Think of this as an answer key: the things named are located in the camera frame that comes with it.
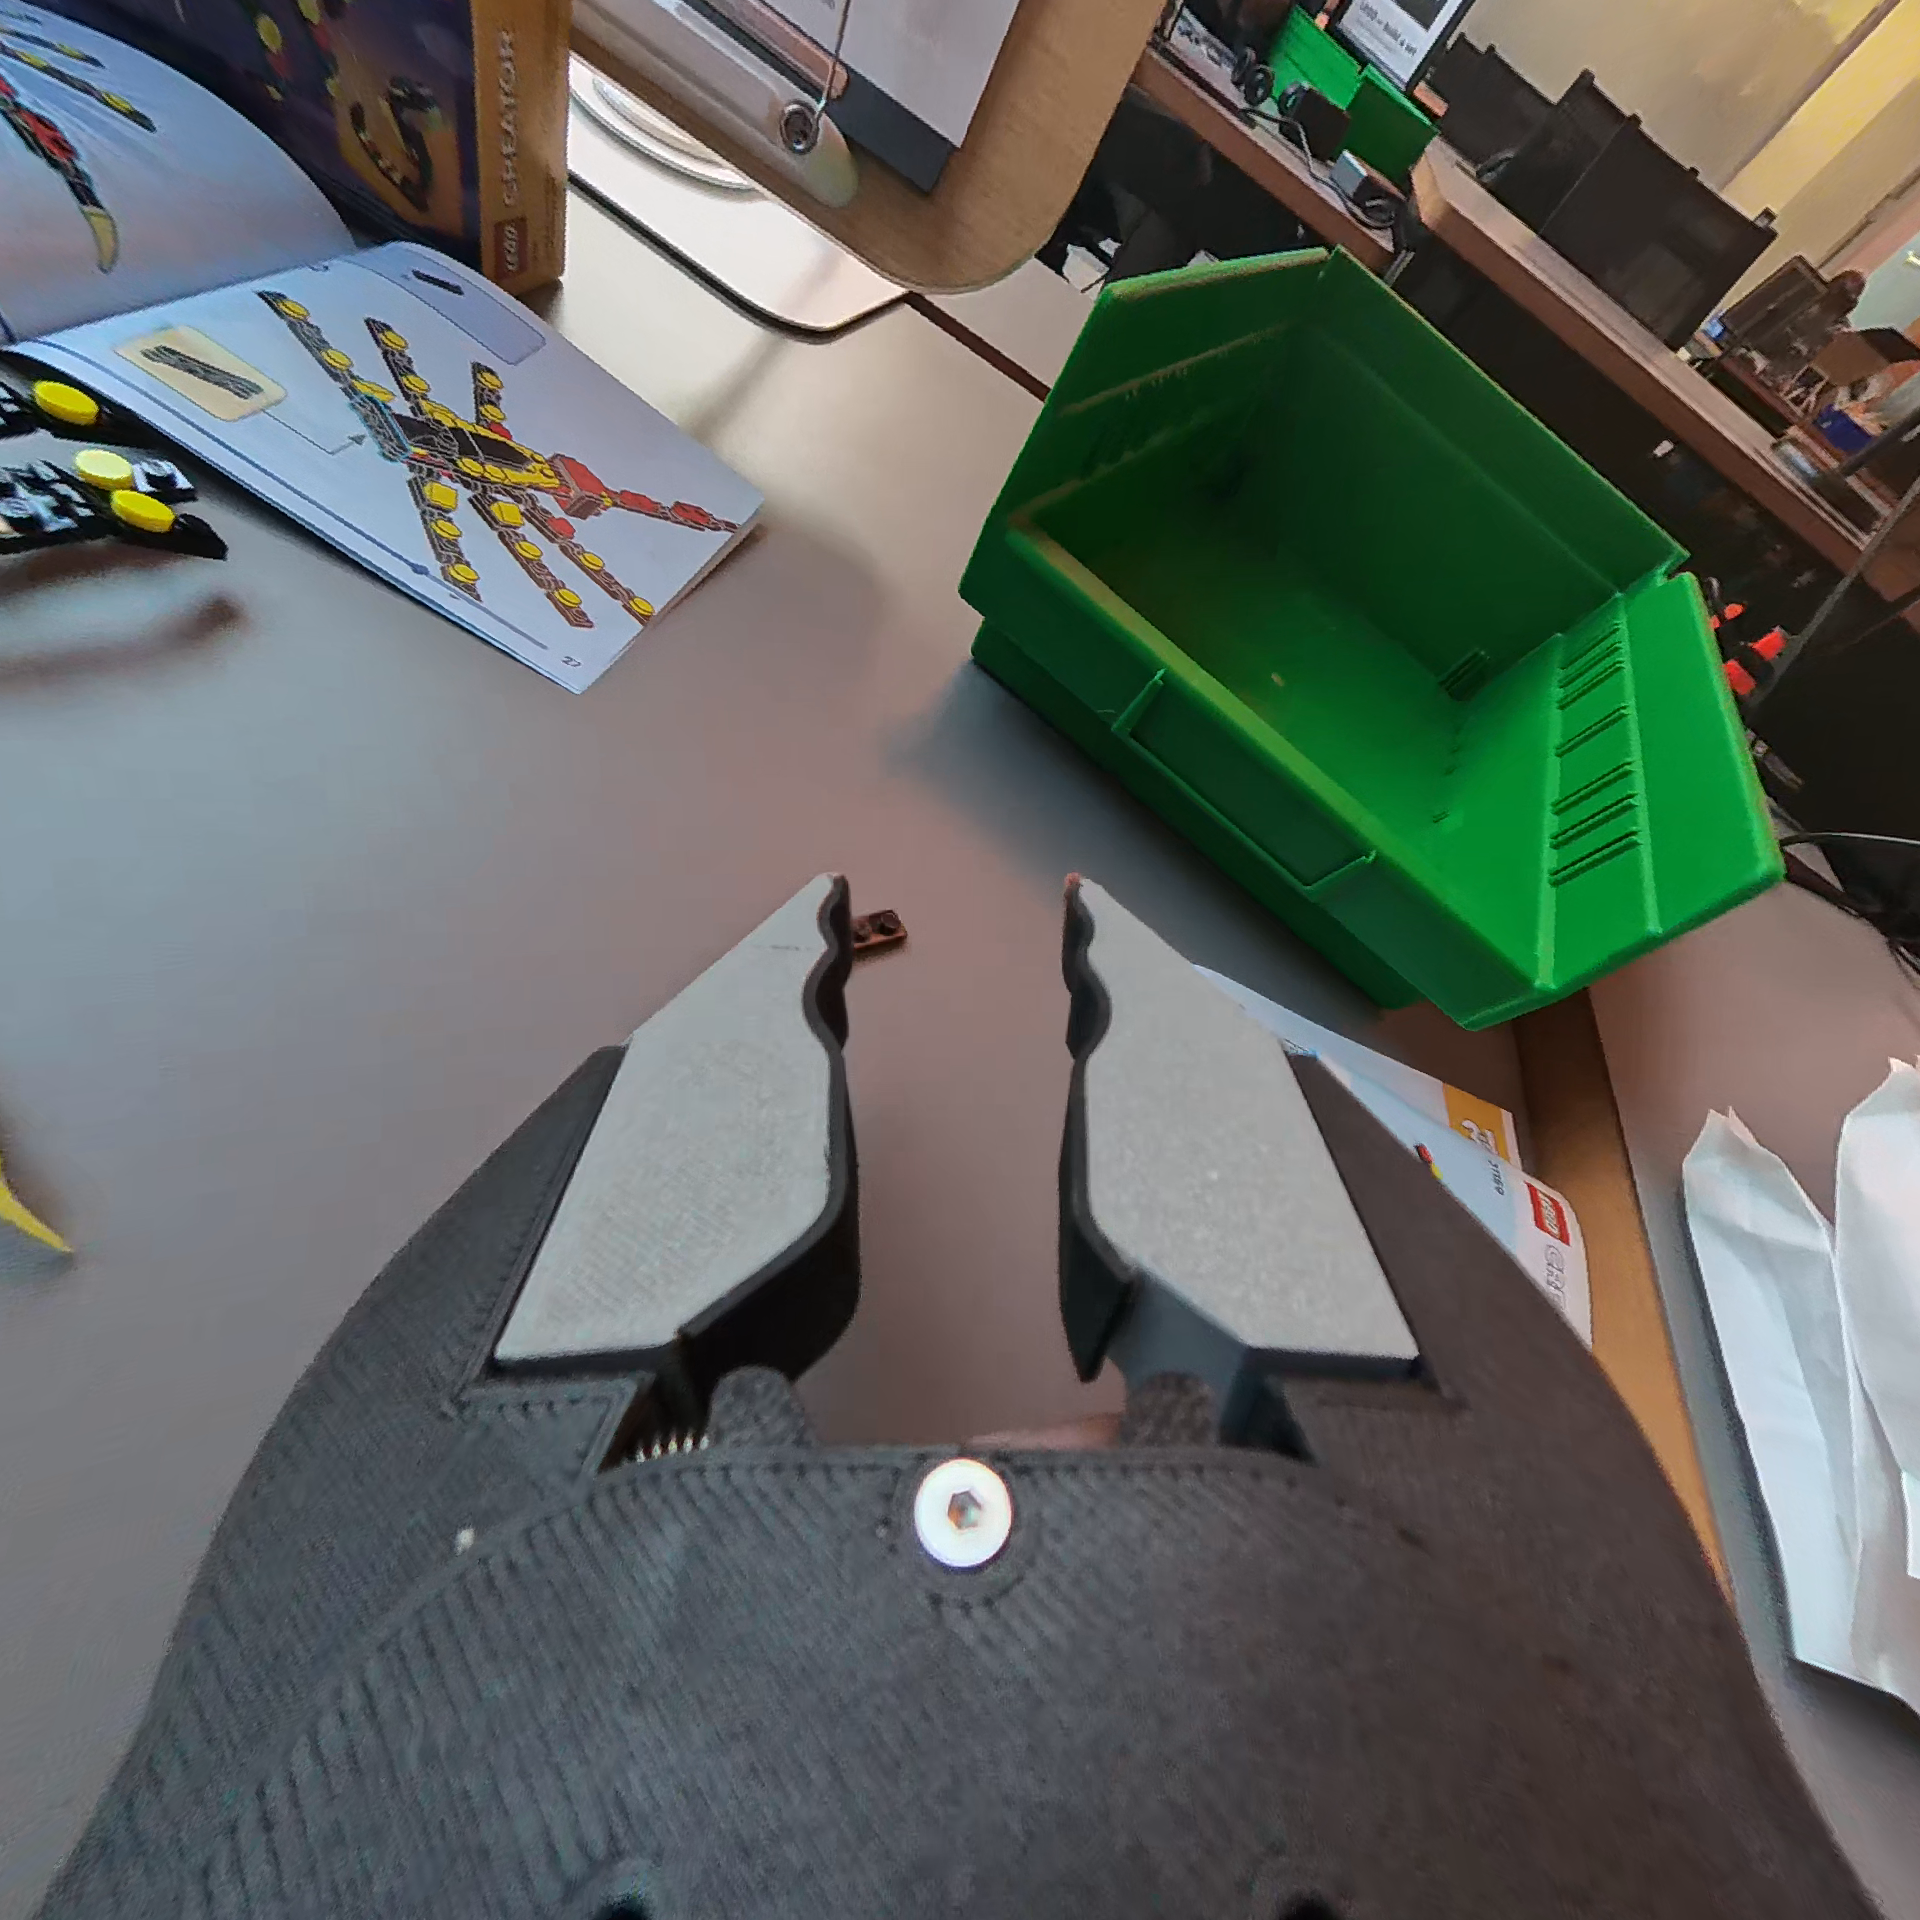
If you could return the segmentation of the purple lego set box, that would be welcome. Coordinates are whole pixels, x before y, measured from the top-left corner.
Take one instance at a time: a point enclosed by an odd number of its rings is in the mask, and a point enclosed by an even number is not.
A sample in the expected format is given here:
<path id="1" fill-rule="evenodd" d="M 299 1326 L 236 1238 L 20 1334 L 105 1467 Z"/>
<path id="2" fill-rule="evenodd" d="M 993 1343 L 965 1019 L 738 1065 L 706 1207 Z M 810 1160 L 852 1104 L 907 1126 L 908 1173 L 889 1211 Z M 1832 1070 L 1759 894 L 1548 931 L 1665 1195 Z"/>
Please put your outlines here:
<path id="1" fill-rule="evenodd" d="M 368 228 L 510 293 L 565 267 L 569 7 L 207 4 L 256 123 Z"/>

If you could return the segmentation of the black yellow lego spider model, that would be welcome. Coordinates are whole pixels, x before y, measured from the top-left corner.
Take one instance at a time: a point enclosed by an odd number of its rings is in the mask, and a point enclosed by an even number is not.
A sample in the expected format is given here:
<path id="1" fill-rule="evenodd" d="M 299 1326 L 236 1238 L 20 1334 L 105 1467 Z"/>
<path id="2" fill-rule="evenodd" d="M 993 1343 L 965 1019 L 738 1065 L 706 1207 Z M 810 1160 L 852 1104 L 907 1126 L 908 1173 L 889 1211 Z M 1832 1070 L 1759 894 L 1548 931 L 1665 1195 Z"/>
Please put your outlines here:
<path id="1" fill-rule="evenodd" d="M 2 385 L 2 553 L 118 542 L 227 562 L 201 490 L 125 409 L 58 379 Z"/>

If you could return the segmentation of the open lego instruction booklet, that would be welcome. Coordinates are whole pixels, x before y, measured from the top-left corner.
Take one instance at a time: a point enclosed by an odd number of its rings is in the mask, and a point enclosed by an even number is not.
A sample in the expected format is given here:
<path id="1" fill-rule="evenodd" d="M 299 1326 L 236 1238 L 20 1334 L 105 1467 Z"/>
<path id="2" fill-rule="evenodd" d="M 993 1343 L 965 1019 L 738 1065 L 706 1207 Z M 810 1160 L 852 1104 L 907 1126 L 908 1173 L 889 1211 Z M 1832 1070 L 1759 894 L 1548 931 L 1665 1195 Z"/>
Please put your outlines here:
<path id="1" fill-rule="evenodd" d="M 207 4 L 5 4 L 5 349 L 584 693 L 760 496 L 254 119 Z"/>

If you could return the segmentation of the yellow lego claw piece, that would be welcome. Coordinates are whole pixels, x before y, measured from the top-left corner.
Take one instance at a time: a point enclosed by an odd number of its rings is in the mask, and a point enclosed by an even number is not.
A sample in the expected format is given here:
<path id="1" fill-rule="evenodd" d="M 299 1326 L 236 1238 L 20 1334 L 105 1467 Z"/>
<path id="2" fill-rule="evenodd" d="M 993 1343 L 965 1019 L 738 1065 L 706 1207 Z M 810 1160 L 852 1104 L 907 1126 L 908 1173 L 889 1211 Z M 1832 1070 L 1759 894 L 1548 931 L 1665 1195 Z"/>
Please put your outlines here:
<path id="1" fill-rule="evenodd" d="M 74 1258 L 72 1246 L 12 1188 L 6 1158 L 2 1158 L 2 1248 L 6 1259 L 70 1264 Z"/>

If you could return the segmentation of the large green plastic bin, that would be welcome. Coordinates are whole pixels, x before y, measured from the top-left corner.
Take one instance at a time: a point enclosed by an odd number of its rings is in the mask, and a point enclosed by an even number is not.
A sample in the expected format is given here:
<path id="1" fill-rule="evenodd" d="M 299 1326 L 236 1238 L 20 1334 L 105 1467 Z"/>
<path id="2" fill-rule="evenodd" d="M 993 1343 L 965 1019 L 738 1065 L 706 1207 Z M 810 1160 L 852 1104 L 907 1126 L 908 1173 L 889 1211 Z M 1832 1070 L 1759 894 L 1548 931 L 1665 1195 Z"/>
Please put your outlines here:
<path id="1" fill-rule="evenodd" d="M 1785 880 L 1682 546 L 1338 250 L 1105 287 L 959 590 L 1384 1010 L 1504 1024 Z"/>

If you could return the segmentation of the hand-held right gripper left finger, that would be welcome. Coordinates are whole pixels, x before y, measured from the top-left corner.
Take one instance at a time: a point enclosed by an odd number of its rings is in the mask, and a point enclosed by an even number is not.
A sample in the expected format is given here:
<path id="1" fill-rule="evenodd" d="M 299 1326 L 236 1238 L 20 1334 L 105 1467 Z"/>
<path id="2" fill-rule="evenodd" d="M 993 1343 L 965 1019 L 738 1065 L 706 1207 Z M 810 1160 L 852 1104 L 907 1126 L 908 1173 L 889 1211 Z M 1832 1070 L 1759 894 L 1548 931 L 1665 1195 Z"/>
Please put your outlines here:
<path id="1" fill-rule="evenodd" d="M 626 1040 L 494 1349 L 505 1373 L 799 1380 L 860 1293 L 848 884 L 808 880 Z"/>

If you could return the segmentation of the long wooden desk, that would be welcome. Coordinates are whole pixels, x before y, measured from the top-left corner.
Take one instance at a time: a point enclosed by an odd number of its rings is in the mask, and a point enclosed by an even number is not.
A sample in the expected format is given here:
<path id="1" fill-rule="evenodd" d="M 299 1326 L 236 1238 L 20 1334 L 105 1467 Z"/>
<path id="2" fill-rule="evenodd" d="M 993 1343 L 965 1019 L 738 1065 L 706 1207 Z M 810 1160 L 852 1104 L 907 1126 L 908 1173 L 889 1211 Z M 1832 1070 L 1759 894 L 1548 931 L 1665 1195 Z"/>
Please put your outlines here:
<path id="1" fill-rule="evenodd" d="M 1736 549 L 1822 589 L 1869 540 L 1776 456 L 1756 420 L 1692 372 L 1507 212 L 1448 148 L 1398 199 L 1398 225 L 1357 218 L 1328 171 L 1231 109 L 1151 40 L 1134 88 L 1306 234 L 1384 276 L 1438 333 L 1697 558 Z"/>

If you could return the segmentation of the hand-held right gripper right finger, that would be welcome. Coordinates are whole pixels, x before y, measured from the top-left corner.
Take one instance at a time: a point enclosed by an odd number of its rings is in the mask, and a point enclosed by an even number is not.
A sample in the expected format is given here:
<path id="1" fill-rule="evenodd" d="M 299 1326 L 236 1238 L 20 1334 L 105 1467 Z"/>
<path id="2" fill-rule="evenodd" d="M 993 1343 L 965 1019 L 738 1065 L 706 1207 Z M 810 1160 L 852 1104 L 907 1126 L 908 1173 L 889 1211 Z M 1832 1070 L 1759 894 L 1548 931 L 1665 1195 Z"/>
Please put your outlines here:
<path id="1" fill-rule="evenodd" d="M 1058 1315 L 1146 1441 L 1304 1447 L 1296 1382 L 1422 1357 L 1283 1043 L 1106 888 L 1064 888 Z"/>

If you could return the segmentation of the light wooden curved frame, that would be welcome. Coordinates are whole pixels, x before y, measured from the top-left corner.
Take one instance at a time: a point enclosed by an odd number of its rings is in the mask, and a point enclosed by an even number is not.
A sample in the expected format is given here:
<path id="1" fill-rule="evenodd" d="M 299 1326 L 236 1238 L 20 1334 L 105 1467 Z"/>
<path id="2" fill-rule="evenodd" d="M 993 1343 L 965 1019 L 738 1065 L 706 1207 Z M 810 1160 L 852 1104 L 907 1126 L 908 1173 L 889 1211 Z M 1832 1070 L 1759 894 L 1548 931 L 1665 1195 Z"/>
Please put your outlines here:
<path id="1" fill-rule="evenodd" d="M 1051 237 L 1127 91 L 1160 3 L 1022 3 L 971 131 L 930 193 L 877 161 L 843 212 L 810 222 L 918 293 L 967 293 Z"/>

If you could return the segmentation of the small green plastic bin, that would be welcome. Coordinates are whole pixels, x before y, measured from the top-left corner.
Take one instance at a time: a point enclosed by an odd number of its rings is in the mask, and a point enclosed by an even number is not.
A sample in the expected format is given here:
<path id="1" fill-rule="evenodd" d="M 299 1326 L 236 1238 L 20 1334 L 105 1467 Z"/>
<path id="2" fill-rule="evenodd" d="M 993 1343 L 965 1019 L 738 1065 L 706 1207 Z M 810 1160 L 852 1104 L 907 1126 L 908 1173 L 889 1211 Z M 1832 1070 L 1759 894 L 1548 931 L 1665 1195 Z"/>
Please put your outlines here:
<path id="1" fill-rule="evenodd" d="M 1378 67 L 1354 55 L 1320 23 L 1321 4 L 1283 14 L 1267 67 L 1276 109 L 1308 131 L 1313 158 L 1353 155 L 1396 189 L 1410 187 L 1437 123 Z"/>

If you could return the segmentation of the silver monitor stand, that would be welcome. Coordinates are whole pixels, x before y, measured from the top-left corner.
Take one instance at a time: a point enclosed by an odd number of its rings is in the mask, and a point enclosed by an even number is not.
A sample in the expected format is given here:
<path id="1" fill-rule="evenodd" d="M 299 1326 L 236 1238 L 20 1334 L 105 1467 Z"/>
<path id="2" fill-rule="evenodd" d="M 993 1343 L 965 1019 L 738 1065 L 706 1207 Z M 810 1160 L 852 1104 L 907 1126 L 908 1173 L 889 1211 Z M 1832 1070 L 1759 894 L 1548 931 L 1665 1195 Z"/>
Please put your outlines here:
<path id="1" fill-rule="evenodd" d="M 806 220 L 858 187 L 844 85 L 840 48 L 765 4 L 578 3 L 569 180 L 748 316 L 829 340 L 907 300 Z"/>

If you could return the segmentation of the white closed instruction booklet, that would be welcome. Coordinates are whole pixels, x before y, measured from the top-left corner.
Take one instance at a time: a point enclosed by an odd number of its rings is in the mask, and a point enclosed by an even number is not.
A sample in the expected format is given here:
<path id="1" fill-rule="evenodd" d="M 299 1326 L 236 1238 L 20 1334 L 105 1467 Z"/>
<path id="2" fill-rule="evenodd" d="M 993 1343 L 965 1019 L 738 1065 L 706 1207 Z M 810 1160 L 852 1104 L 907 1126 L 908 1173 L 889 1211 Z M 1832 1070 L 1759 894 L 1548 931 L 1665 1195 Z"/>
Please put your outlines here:
<path id="1" fill-rule="evenodd" d="M 1198 973 L 1289 1053 L 1328 1067 L 1501 1244 L 1582 1345 L 1592 1346 L 1590 1273 L 1575 1213 L 1563 1194 L 1522 1166 L 1518 1123 L 1509 1112 L 1374 1053 L 1222 973 Z"/>

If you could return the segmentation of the white paper bag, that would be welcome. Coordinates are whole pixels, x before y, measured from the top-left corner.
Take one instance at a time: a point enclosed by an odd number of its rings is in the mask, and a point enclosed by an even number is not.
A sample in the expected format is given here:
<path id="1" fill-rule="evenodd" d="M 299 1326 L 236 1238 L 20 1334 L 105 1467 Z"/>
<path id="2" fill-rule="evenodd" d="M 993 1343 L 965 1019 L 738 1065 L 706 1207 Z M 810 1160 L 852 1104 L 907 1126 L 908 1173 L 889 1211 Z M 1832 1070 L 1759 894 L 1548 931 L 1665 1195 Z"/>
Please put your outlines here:
<path id="1" fill-rule="evenodd" d="M 1918 1575 L 1918 1070 L 1889 1059 L 1841 1123 L 1835 1273 L 1850 1355 L 1901 1525 L 1901 1574 Z"/>
<path id="2" fill-rule="evenodd" d="M 1877 1687 L 1874 1658 L 1855 1643 L 1851 1363 L 1833 1231 L 1788 1165 L 1733 1114 L 1706 1117 L 1682 1178 L 1692 1259 L 1763 1503 L 1792 1656 Z"/>

